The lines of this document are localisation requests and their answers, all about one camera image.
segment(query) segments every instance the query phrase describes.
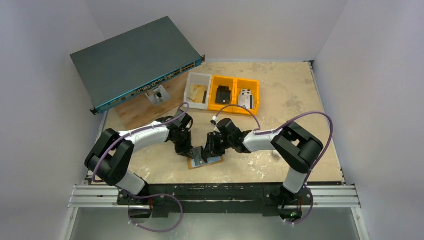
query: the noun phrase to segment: white wall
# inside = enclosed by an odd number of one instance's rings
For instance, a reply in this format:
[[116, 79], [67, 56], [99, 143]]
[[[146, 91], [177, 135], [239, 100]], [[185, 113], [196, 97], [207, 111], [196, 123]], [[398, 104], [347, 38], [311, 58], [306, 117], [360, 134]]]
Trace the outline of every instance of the white wall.
[[313, 60], [347, 0], [86, 0], [106, 39], [169, 16], [207, 61]]
[[102, 40], [84, 0], [0, 0], [0, 238], [57, 239], [100, 116], [69, 54]]
[[424, 2], [350, 0], [314, 71], [376, 240], [423, 239]]

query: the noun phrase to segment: table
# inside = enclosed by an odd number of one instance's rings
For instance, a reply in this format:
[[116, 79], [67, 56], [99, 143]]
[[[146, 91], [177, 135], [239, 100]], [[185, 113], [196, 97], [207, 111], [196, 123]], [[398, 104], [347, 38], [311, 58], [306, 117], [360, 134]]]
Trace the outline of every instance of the table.
[[[260, 106], [257, 118], [262, 130], [275, 129], [287, 120], [309, 111], [322, 111], [320, 97], [308, 62], [205, 62], [191, 70], [195, 73], [240, 77], [260, 81]], [[176, 109], [163, 116], [174, 115]], [[194, 147], [206, 142], [213, 131], [210, 120], [216, 112], [190, 109], [194, 120], [191, 129]], [[222, 113], [219, 119], [231, 118], [242, 131], [255, 129], [251, 116]], [[321, 115], [306, 116], [297, 121], [323, 144], [329, 135], [326, 119]], [[108, 113], [105, 129], [127, 130], [114, 109]], [[271, 151], [239, 154], [228, 149], [224, 162], [189, 170], [187, 158], [175, 154], [174, 144], [152, 145], [133, 154], [129, 170], [151, 184], [176, 183], [253, 183], [283, 182], [289, 166]], [[340, 182], [343, 180], [333, 143], [316, 166], [309, 181]]]

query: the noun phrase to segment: orange bin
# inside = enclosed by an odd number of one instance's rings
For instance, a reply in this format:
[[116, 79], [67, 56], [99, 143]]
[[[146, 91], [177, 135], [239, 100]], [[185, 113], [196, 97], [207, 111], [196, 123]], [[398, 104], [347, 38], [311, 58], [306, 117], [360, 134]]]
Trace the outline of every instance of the orange bin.
[[[217, 98], [217, 89], [219, 86], [229, 87], [231, 91], [230, 102], [228, 104], [239, 104], [239, 95], [242, 89], [249, 89], [252, 92], [253, 96], [253, 109], [250, 111], [256, 115], [258, 113], [259, 102], [260, 102], [260, 93], [259, 93], [259, 81], [253, 79], [246, 79], [240, 77], [230, 77], [230, 76], [220, 76], [213, 75], [210, 83], [210, 94], [209, 102], [207, 109], [210, 111], [219, 111], [227, 104], [216, 103]], [[239, 107], [227, 107], [223, 110], [225, 113], [234, 113], [234, 114], [245, 114], [250, 115], [246, 110]]]

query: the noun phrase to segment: beige tabletop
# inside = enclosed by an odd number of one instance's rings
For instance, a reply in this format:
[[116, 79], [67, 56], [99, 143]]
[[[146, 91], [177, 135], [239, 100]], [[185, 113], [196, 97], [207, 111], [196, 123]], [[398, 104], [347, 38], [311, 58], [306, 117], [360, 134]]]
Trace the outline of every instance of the beige tabletop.
[[[322, 111], [322, 105], [307, 62], [206, 62], [191, 72], [260, 81], [260, 106], [257, 118], [262, 130], [279, 127], [287, 120], [309, 111]], [[174, 115], [176, 109], [163, 116]], [[207, 133], [214, 130], [210, 120], [216, 112], [190, 109], [194, 147], [206, 143]], [[251, 116], [222, 113], [219, 119], [231, 118], [242, 131], [257, 128]], [[326, 144], [329, 128], [322, 115], [309, 115], [296, 121]], [[127, 130], [115, 110], [108, 113], [105, 129]], [[175, 153], [172, 142], [144, 148], [132, 155], [129, 170], [151, 184], [173, 183], [253, 183], [283, 182], [289, 166], [271, 151], [240, 154], [226, 150], [224, 162], [189, 169], [187, 158]], [[333, 143], [316, 166], [309, 181], [342, 181], [339, 161]]]

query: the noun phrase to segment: plastic container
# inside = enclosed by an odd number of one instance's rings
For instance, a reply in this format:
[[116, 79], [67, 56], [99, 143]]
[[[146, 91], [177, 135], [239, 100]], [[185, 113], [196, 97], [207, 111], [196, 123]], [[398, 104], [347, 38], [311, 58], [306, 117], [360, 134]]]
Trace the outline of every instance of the plastic container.
[[[226, 105], [233, 103], [235, 101], [235, 97], [236, 97], [233, 90], [237, 89], [235, 82], [236, 82], [236, 79], [234, 77], [213, 75], [212, 81], [211, 81], [211, 84], [210, 84], [209, 105], [208, 105], [207, 109], [211, 110], [211, 111], [219, 111], [223, 107], [225, 107]], [[231, 91], [231, 95], [230, 95], [228, 104], [216, 103], [217, 89], [218, 89], [219, 86], [228, 87], [229, 90]], [[232, 106], [227, 107], [226, 109], [223, 110], [223, 112], [232, 113], [233, 107]]]
[[[211, 82], [212, 82], [211, 74], [189, 72], [187, 84], [185, 86], [185, 91], [184, 91], [184, 102], [189, 103], [190, 108], [207, 110], [209, 101], [210, 101]], [[206, 96], [204, 97], [204, 103], [198, 103], [198, 102], [192, 101], [191, 95], [198, 96], [197, 93], [190, 92], [192, 85], [205, 86]]]
[[[235, 79], [235, 96], [233, 98], [232, 104], [239, 104], [239, 96], [242, 91], [242, 89], [249, 89], [251, 90], [252, 96], [253, 96], [253, 109], [249, 109], [254, 115], [258, 113], [259, 108], [259, 102], [260, 102], [260, 94], [259, 94], [259, 81], [258, 80], [252, 80], [252, 79], [246, 79], [246, 78], [236, 78]], [[240, 107], [234, 107], [232, 110], [232, 113], [234, 114], [245, 114], [250, 115], [246, 110], [240, 108]]]

